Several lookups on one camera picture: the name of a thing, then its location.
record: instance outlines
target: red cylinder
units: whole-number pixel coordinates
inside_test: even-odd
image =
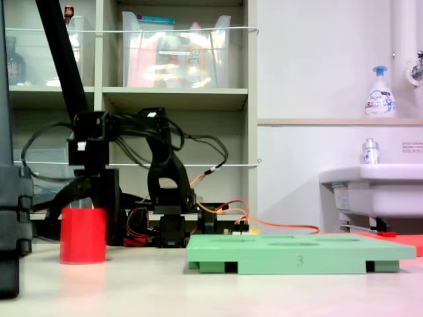
[[[106,259],[106,212],[64,208],[61,218],[60,263],[94,264]]]

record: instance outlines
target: table surface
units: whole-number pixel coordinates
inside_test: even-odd
[[[20,296],[1,300],[0,316],[423,316],[423,258],[363,275],[200,275],[181,249],[109,248],[94,265],[58,258],[58,244],[33,245]]]

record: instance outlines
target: bottle cap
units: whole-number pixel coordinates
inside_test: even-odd
[[[191,30],[199,30],[199,29],[201,29],[200,23],[193,22],[191,26]]]
[[[383,76],[383,73],[387,70],[388,68],[386,66],[376,66],[373,68],[373,71],[376,72],[376,76]]]
[[[378,149],[379,150],[379,143],[373,140],[372,137],[368,137],[363,143],[363,151],[366,149]]]
[[[63,209],[59,259],[62,264],[94,264],[106,260],[105,210]]]

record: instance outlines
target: black pole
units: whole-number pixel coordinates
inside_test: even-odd
[[[58,72],[67,113],[73,121],[77,114],[89,111],[89,107],[59,0],[36,0],[36,3]]]
[[[7,166],[13,165],[11,107],[9,104],[9,81],[7,79],[3,0],[0,0],[0,164]]]

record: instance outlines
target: green board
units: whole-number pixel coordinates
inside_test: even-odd
[[[331,274],[398,272],[416,248],[355,234],[196,234],[187,254],[201,273]]]

